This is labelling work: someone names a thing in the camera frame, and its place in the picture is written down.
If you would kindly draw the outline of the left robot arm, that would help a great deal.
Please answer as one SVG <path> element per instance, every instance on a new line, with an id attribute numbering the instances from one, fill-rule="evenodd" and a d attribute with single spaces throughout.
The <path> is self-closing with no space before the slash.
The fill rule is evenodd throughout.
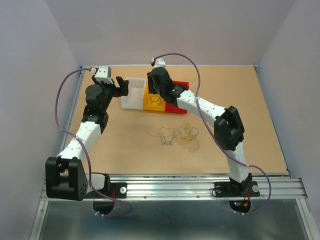
<path id="1" fill-rule="evenodd" d="M 56 157 L 45 162 L 46 195 L 52 199 L 81 201 L 90 192 L 113 199 L 110 177 L 106 173 L 85 173 L 84 161 L 89 162 L 89 150 L 104 132 L 109 116 L 107 108 L 113 98 L 126 97 L 129 81 L 116 77 L 119 86 L 109 78 L 98 80 L 85 89 L 86 106 L 79 129 L 72 133 L 72 140 Z"/>

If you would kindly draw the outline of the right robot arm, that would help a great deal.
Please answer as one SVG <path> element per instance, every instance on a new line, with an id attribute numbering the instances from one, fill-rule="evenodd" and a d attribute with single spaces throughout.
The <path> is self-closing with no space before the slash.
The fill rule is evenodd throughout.
<path id="1" fill-rule="evenodd" d="M 199 116 L 208 130 L 209 126 L 213 127 L 211 136 L 225 153 L 228 162 L 231 192 L 235 195 L 246 192 L 252 174 L 245 160 L 245 128 L 237 108 L 218 106 L 196 96 L 188 87 L 175 84 L 164 67 L 156 67 L 148 72 L 147 80 L 149 93 L 159 94 L 166 103 Z"/>

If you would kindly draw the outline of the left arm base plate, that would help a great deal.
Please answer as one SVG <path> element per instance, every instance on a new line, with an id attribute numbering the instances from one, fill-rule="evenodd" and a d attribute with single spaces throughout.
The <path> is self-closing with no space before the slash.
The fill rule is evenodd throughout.
<path id="1" fill-rule="evenodd" d="M 111 182 L 108 186 L 99 189 L 98 191 L 108 197 L 116 199 L 126 199 L 127 198 L 128 185 L 125 182 Z M 102 198 L 101 195 L 95 191 L 91 191 L 84 196 L 85 199 L 95 199 Z"/>

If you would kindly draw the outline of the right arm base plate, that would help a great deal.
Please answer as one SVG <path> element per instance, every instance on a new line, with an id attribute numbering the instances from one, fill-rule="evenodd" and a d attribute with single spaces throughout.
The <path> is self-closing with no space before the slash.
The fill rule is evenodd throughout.
<path id="1" fill-rule="evenodd" d="M 230 181 L 218 181 L 214 183 L 212 195 L 216 198 L 259 197 L 260 191 L 256 181 L 250 182 L 244 189 Z"/>

